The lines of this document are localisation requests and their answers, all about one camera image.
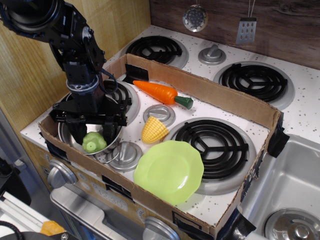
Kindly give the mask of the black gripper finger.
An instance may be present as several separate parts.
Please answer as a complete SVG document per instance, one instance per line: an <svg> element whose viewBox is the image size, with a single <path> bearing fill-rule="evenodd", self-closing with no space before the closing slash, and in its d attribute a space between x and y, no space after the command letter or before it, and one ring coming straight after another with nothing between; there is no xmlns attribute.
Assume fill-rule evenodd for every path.
<svg viewBox="0 0 320 240"><path fill-rule="evenodd" d="M69 132L71 133L74 140L82 145L83 139L87 134L87 126L85 123L67 123Z"/></svg>
<svg viewBox="0 0 320 240"><path fill-rule="evenodd" d="M111 145L118 136L119 126L116 123L108 123L102 126L102 135L107 145Z"/></svg>

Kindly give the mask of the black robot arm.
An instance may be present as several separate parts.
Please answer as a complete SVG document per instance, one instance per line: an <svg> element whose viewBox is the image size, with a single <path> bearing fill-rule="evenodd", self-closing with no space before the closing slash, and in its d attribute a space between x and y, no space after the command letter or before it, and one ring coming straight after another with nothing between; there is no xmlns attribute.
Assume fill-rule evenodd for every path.
<svg viewBox="0 0 320 240"><path fill-rule="evenodd" d="M79 144L88 124L99 125L110 144L118 128L127 125L126 108L108 98L110 91L103 81L105 53L82 14L63 0L3 0L0 18L17 35L48 43L65 72L71 98L53 105L53 120L66 124Z"/></svg>

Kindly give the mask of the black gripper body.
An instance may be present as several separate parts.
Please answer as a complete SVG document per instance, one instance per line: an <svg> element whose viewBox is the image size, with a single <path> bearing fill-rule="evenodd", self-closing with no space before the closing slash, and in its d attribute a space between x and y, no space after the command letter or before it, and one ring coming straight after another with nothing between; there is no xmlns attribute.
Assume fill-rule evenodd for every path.
<svg viewBox="0 0 320 240"><path fill-rule="evenodd" d="M55 122L61 123L126 126L126 107L107 97L101 90L97 94L95 96L89 92L80 95L71 91L52 106L49 115Z"/></svg>

